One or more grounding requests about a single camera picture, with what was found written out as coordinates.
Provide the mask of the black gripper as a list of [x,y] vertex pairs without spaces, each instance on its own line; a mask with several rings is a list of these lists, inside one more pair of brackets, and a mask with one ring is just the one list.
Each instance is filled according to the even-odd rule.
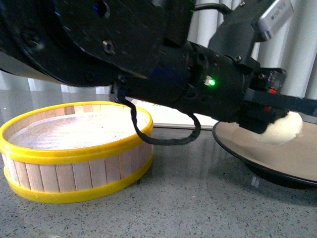
[[[252,85],[255,74],[255,68],[195,43],[164,46],[151,73],[148,100],[186,114],[236,122],[258,134],[286,117],[288,110],[317,115],[316,100],[266,92],[267,86]],[[250,87],[265,92],[246,92]]]

